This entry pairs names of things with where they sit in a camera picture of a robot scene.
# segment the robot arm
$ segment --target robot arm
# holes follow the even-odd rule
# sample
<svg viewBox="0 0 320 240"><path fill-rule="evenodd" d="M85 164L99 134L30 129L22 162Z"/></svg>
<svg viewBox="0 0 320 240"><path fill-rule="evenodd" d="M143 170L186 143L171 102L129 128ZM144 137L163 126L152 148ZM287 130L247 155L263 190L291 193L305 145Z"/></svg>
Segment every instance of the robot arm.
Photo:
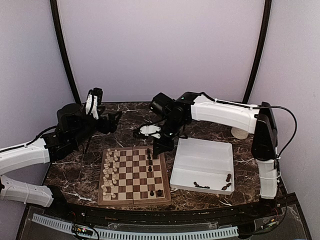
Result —
<svg viewBox="0 0 320 240"><path fill-rule="evenodd" d="M263 102L261 106L270 106ZM153 152L158 155L174 149L174 138L192 120L209 121L236 127L254 134L251 153L257 160L261 183L260 195L273 199L277 193L277 127L270 108L258 109L211 98L205 93L186 92L177 100L159 93L149 108L164 120L162 125L143 125L134 131L137 138L153 136Z"/></svg>
<svg viewBox="0 0 320 240"><path fill-rule="evenodd" d="M55 186L27 184L3 174L34 164L61 160L79 150L79 145L90 139L96 131L103 134L114 133L122 112L101 116L105 110L98 107L102 94L102 89L94 88L89 91L85 109L79 104L71 103L58 110L58 125L48 128L54 129L54 132L40 134L31 142L0 149L0 200L49 207L54 200L64 199Z"/></svg>

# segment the perforated metal strip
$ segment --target perforated metal strip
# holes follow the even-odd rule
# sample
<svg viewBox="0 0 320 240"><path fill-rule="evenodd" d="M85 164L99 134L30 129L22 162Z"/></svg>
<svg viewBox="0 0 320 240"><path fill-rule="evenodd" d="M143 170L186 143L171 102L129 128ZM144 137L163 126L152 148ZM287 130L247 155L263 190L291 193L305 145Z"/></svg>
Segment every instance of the perforated metal strip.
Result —
<svg viewBox="0 0 320 240"><path fill-rule="evenodd" d="M38 214L33 214L32 221L63 233L72 234L72 223L70 222L60 221ZM238 236L237 227L180 233L124 232L106 230L98 227L94 229L99 233L101 240L215 240ZM89 237L85 234L79 233L79 235ZM91 239L97 239L96 233L93 233Z"/></svg>

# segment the white wall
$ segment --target white wall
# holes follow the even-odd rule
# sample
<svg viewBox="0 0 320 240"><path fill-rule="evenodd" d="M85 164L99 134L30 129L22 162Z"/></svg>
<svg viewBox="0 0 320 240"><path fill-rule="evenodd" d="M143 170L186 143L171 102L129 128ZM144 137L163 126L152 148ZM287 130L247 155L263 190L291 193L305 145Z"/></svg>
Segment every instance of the white wall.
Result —
<svg viewBox="0 0 320 240"><path fill-rule="evenodd" d="M281 159L282 177L296 192L313 239L320 236L320 1L273 1L251 103L293 111L298 132ZM293 132L291 116L274 110L279 145Z"/></svg>
<svg viewBox="0 0 320 240"><path fill-rule="evenodd" d="M57 124L73 98L61 60L50 2L0 1L0 148L32 140ZM48 165L6 174L41 184ZM0 201L0 239L14 240L24 204Z"/></svg>
<svg viewBox="0 0 320 240"><path fill-rule="evenodd" d="M242 101L264 0L60 0L74 78L84 102L150 101L206 91Z"/></svg>

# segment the wooden chessboard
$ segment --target wooden chessboard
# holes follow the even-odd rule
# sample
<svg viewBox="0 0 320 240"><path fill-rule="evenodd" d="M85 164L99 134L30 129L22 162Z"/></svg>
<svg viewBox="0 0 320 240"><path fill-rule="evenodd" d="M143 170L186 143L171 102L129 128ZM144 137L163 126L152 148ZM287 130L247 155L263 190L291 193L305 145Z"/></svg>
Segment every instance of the wooden chessboard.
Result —
<svg viewBox="0 0 320 240"><path fill-rule="evenodd" d="M113 169L115 149L111 149L109 173ZM147 159L147 149L150 149L152 159L152 146L117 148L119 156L115 162L117 171L114 175L116 184L114 184L114 188L106 186L107 192L105 196L101 186L105 184L103 170L105 169L104 164L106 163L108 151L104 150L99 180L99 206L128 207L171 203L165 155L162 153L157 159L152 159L152 171L149 171L150 162ZM111 174L109 174L107 180L112 180Z"/></svg>

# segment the white backdrop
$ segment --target white backdrop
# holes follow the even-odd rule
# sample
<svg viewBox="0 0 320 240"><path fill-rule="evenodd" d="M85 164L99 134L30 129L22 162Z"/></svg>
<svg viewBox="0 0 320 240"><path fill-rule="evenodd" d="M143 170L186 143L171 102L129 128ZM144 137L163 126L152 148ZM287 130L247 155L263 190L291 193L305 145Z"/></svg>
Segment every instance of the white backdrop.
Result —
<svg viewBox="0 0 320 240"><path fill-rule="evenodd" d="M185 91L241 101L264 0L68 0L59 2L81 100L150 101Z"/></svg>

